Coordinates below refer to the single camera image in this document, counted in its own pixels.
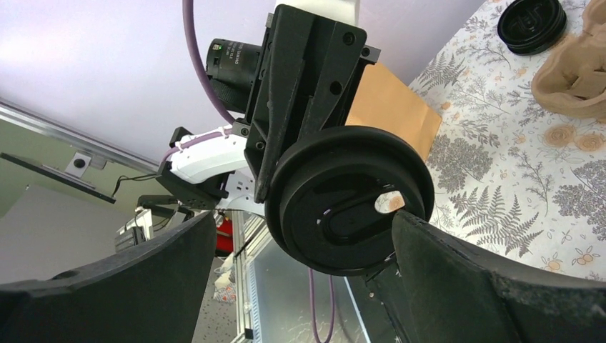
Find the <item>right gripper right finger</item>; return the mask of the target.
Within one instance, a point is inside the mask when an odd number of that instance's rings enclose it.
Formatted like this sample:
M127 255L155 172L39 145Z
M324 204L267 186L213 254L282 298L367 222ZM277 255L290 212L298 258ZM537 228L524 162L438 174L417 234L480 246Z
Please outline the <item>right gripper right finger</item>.
M372 278L405 342L603 342L605 283L522 264L399 211Z

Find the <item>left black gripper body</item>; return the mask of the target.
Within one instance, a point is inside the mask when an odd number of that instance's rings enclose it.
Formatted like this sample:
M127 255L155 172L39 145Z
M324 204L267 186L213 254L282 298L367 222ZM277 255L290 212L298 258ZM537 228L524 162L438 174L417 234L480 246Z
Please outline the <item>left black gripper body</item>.
M361 73L377 61L359 25L359 4L275 4L267 16L262 42L246 48L244 63L244 135L246 151L264 151L267 139L267 89L275 19L307 19L311 24L302 73L282 151L331 126L344 124Z

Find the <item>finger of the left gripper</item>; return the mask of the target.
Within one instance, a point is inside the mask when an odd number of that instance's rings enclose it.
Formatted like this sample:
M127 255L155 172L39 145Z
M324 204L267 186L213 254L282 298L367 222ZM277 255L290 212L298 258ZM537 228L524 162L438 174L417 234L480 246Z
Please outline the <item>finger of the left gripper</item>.
M267 139L259 168L255 201L263 202L282 151L300 82L304 50L311 24L307 19L275 19L269 63L264 76L267 89Z

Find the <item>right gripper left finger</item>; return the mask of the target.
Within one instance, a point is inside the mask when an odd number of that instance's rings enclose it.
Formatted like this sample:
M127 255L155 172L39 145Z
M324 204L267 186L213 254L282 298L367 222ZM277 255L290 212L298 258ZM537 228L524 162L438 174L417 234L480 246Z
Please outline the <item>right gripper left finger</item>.
M1 286L3 342L190 342L217 241L200 214L48 280Z

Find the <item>brown paper takeout bag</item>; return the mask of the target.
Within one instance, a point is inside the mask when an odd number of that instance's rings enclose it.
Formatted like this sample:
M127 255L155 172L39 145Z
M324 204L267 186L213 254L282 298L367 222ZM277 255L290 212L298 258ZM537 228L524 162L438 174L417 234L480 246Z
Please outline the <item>brown paper takeout bag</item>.
M346 125L369 126L405 140L428 159L442 118L384 64L364 68Z

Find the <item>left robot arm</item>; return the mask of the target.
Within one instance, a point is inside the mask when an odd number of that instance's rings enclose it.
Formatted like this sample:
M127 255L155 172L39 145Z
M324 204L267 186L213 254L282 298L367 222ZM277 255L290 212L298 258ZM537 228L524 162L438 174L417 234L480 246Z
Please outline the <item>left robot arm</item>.
M346 128L364 69L378 59L359 7L278 1L261 45L217 39L202 59L194 4L184 1L194 70L226 124L204 134L176 129L157 181L195 209L271 214L292 175Z

